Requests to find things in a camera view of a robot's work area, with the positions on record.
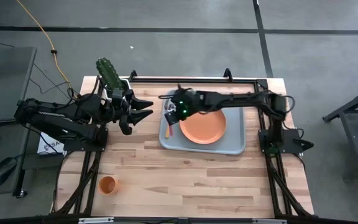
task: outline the gray floor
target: gray floor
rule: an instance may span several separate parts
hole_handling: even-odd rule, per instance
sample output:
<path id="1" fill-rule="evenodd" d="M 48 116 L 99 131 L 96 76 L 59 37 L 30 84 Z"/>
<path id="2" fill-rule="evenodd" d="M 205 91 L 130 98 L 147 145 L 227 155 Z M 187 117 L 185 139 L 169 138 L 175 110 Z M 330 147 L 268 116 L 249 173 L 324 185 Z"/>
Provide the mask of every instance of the gray floor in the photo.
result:
<path id="1" fill-rule="evenodd" d="M 22 0 L 46 26 L 179 27 L 255 29 L 251 0 Z M 358 0 L 259 0 L 266 29 L 358 30 Z M 16 1 L 0 0 L 0 25 L 33 26 Z M 96 74 L 98 57 L 110 58 L 119 74 L 219 77 L 226 67 L 236 77 L 266 77 L 258 34 L 66 33 L 51 32 L 62 69 L 74 88 Z M 358 95 L 358 35 L 266 35 L 275 78 L 284 78 L 296 99 L 293 117 L 315 143 L 305 153 L 306 174 L 315 213 L 358 221 L 358 182 L 341 179 L 358 163 L 339 120 L 321 117 Z M 55 82 L 50 46 L 40 32 L 0 31 L 0 42 L 36 46 L 37 64 Z M 36 70 L 32 79 L 52 85 Z M 64 102 L 59 91 L 28 96 Z M 17 200 L 0 195 L 0 218 L 46 214 L 55 170 L 39 170 L 26 182 L 30 194 Z"/>

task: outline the gray tray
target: gray tray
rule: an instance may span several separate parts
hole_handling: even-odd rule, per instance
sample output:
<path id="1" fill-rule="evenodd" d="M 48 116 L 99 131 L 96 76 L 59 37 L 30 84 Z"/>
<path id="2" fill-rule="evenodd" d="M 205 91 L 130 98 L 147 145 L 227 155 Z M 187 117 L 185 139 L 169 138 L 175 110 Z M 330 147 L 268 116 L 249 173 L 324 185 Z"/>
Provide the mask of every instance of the gray tray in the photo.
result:
<path id="1" fill-rule="evenodd" d="M 158 140 L 166 149 L 229 155 L 240 154 L 246 148 L 244 112 L 242 108 L 224 108 L 222 111 L 226 117 L 226 131 L 223 136 L 212 144 L 197 144 L 190 141 L 182 133 L 179 123 L 172 126 L 173 136 L 169 136 L 168 139 L 165 138 L 168 123 L 164 117 L 166 111 L 162 108 Z"/>

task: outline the butcher block tabletop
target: butcher block tabletop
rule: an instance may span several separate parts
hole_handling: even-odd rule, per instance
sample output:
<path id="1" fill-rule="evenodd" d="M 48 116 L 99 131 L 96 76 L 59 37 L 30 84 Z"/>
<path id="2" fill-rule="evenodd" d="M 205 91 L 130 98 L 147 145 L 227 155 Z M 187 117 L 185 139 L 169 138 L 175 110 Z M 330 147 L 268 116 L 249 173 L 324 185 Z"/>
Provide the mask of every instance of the butcher block tabletop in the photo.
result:
<path id="1" fill-rule="evenodd" d="M 95 80 L 96 77 L 84 77 L 81 94 L 90 93 Z M 269 90 L 286 94 L 283 79 L 267 81 Z M 154 102 L 148 108 L 154 112 L 134 126 L 130 136 L 123 135 L 118 124 L 107 124 L 108 145 L 102 153 L 98 182 L 111 175 L 118 180 L 120 190 L 116 195 L 102 195 L 96 188 L 92 216 L 274 217 L 265 157 L 260 152 L 257 135 L 260 125 L 256 108 L 244 108 L 246 148 L 239 155 L 168 150 L 158 141 L 163 107 L 158 96 L 176 89 L 177 83 L 131 83 L 131 86 L 136 97 Z M 184 83 L 182 87 L 220 93 L 254 91 L 251 84 Z M 290 113 L 285 122 L 294 127 Z M 66 158 L 58 180 L 57 209 L 78 186 L 84 156 L 84 152 L 73 152 Z M 288 188 L 305 210 L 313 213 L 301 161 L 292 154 L 283 154 L 282 159 Z M 277 193 L 280 208 L 285 211 L 281 190 Z M 81 209 L 87 198 L 88 188 Z"/>

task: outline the computer mouse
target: computer mouse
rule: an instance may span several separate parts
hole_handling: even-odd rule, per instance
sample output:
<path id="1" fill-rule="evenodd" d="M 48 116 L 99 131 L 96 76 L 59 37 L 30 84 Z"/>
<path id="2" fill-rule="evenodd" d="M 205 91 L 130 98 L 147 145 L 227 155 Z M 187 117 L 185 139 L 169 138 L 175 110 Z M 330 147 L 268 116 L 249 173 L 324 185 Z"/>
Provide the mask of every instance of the computer mouse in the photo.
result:
<path id="1" fill-rule="evenodd" d="M 0 162 L 0 185 L 5 183 L 9 175 L 14 171 L 17 161 L 13 157 L 5 158 Z"/>

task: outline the green cactus toy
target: green cactus toy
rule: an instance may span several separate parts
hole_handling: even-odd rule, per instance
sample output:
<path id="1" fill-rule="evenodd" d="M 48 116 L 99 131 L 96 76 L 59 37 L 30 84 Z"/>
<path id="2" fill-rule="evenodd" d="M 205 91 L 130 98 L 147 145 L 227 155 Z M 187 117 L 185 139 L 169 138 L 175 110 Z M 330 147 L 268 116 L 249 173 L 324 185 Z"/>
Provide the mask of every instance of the green cactus toy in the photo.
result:
<path id="1" fill-rule="evenodd" d="M 108 59 L 99 58 L 96 61 L 96 68 L 110 90 L 123 90 L 122 82 L 118 77 L 117 71 Z"/>

